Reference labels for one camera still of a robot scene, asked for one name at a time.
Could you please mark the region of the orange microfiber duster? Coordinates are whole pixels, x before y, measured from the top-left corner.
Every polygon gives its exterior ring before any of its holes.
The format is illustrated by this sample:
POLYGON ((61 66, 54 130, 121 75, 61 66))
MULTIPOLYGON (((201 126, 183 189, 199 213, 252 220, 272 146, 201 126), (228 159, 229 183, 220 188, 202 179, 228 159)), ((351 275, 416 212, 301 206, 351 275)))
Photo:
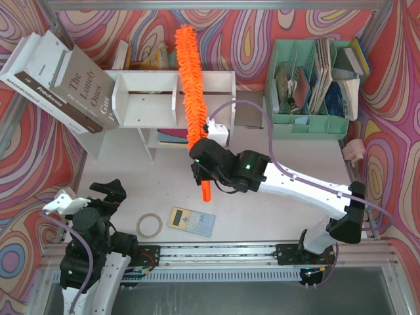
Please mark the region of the orange microfiber duster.
POLYGON ((203 94, 203 73, 201 70, 197 34, 191 25, 182 25, 175 32, 175 44, 179 75, 184 93, 184 109, 187 120, 188 149, 207 136, 204 125, 207 106, 203 94))

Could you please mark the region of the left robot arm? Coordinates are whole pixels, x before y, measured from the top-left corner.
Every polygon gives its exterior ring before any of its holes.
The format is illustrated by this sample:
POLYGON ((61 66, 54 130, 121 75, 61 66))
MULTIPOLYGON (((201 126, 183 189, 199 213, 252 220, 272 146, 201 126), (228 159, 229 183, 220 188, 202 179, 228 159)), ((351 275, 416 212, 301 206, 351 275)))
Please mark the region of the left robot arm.
POLYGON ((60 263, 65 314, 110 314, 119 283, 140 253, 135 235, 110 232, 111 216, 127 197, 120 180, 89 188, 104 198, 78 198, 63 190, 55 199, 58 212, 71 222, 72 239, 60 263))

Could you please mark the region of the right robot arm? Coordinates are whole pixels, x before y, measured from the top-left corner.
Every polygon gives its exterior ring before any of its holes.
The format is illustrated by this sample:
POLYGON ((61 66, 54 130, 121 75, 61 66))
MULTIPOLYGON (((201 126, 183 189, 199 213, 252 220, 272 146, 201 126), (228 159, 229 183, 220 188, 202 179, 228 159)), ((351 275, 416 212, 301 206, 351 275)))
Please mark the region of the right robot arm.
POLYGON ((252 150, 233 154, 215 140, 203 138, 189 151, 197 184, 212 180, 231 193, 263 192, 290 197, 322 210, 326 216, 303 230, 295 256, 306 263, 327 253, 336 242, 360 243, 366 187, 325 182, 284 167, 273 156, 252 150))

